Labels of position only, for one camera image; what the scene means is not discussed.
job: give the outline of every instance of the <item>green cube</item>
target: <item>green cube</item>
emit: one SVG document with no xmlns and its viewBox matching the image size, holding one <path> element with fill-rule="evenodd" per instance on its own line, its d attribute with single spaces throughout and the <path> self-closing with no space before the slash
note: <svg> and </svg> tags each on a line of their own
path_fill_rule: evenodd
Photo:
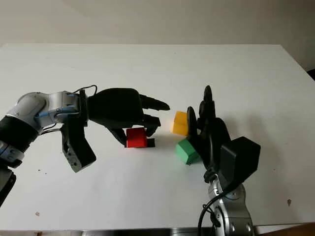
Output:
<svg viewBox="0 0 315 236">
<path fill-rule="evenodd" d="M 194 160 L 199 158 L 199 154 L 187 139 L 183 139 L 176 144 L 175 152 L 187 165 L 190 165 Z"/>
</svg>

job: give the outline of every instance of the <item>robotic hand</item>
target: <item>robotic hand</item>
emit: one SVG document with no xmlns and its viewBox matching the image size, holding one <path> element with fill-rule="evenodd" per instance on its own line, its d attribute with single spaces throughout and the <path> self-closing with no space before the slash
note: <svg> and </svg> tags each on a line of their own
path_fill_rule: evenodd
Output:
<svg viewBox="0 0 315 236">
<path fill-rule="evenodd" d="M 0 121 L 0 206 L 12 189 L 16 176 L 8 168 L 22 163 L 24 152 L 39 135 L 61 131 L 63 153 L 74 172 L 96 160 L 84 136 L 88 120 L 105 126 L 126 147 L 123 128 L 142 125 L 152 136 L 161 125 L 159 118 L 142 109 L 169 110 L 159 100 L 139 94 L 132 88 L 110 88 L 87 97 L 85 90 L 53 94 L 31 92 L 23 95 Z M 61 129 L 44 127 L 62 123 Z"/>
<path fill-rule="evenodd" d="M 210 213 L 216 235 L 251 236 L 252 220 L 245 205 L 242 183 L 257 170 L 260 145 L 245 137 L 231 140 L 224 121 L 216 117 L 210 86 L 205 88 L 199 118 L 196 119 L 193 108 L 188 107 L 187 119 L 187 139 L 201 156 L 206 168 L 204 180 L 210 184 L 211 200 L 200 214 L 198 236 L 201 236 L 206 212 Z"/>
</svg>

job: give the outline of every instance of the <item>yellow cube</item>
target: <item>yellow cube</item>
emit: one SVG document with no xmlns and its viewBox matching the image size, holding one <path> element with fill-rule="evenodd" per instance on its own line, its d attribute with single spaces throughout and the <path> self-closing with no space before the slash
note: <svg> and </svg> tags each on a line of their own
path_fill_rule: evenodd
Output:
<svg viewBox="0 0 315 236">
<path fill-rule="evenodd" d="M 177 111 L 172 126 L 172 133 L 180 135 L 188 135 L 187 113 Z"/>
</svg>

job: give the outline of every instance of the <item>red cube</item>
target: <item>red cube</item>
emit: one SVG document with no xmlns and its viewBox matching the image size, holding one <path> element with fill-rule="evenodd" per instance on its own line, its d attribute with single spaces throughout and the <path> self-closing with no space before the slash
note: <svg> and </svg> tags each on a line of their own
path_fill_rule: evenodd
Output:
<svg viewBox="0 0 315 236">
<path fill-rule="evenodd" d="M 143 148 L 147 146 L 146 131 L 143 127 L 126 130 L 127 148 Z"/>
</svg>

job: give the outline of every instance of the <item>white table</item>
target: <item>white table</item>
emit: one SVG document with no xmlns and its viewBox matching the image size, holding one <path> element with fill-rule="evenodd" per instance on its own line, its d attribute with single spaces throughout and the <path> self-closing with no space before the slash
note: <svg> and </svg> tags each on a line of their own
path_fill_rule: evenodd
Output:
<svg viewBox="0 0 315 236">
<path fill-rule="evenodd" d="M 262 146 L 258 171 L 245 182 L 253 223 L 315 221 L 315 82 L 281 46 L 9 44 L 0 50 L 0 78 L 1 115 L 27 92 L 90 84 L 136 88 L 171 107 L 147 111 L 162 124 L 154 149 L 123 148 L 90 122 L 97 161 L 78 173 L 59 133 L 39 137 L 14 170 L 1 230 L 196 227 L 209 200 L 205 169 L 179 160 L 174 146 L 183 137 L 170 127 L 176 111 L 198 111 L 208 84 L 231 137 Z"/>
</svg>

